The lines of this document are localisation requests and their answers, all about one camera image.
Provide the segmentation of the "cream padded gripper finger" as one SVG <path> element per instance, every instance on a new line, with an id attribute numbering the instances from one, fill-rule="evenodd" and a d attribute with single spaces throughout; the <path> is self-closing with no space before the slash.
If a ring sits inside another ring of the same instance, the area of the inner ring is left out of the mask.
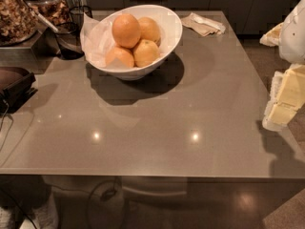
<path id="1" fill-rule="evenodd" d="M 284 73 L 275 72 L 262 125 L 280 132 L 305 104 L 305 65 L 292 64 Z"/>

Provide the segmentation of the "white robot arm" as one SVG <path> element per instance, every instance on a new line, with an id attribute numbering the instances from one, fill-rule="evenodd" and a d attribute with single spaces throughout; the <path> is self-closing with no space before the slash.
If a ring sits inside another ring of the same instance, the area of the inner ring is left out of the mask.
<path id="1" fill-rule="evenodd" d="M 265 129 L 280 132 L 305 104 L 305 0 L 264 34 L 260 43 L 278 46 L 280 58 L 291 64 L 284 73 L 274 73 L 262 121 Z"/>

